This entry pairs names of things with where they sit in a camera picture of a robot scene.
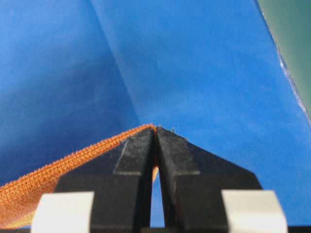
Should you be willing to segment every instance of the orange fabric edge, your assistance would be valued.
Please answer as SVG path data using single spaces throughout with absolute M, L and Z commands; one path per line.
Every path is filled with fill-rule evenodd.
M 42 194 L 53 192 L 62 175 L 117 147 L 126 138 L 147 128 L 156 132 L 154 125 L 142 125 L 67 155 L 0 187 L 0 228 L 31 224 L 32 212 L 35 211 Z

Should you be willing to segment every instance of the white pad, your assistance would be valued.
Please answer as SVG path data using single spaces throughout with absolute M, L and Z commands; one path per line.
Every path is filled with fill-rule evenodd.
M 287 233 L 274 191 L 222 190 L 230 233 Z
M 44 194 L 31 233 L 89 233 L 93 199 L 94 192 Z

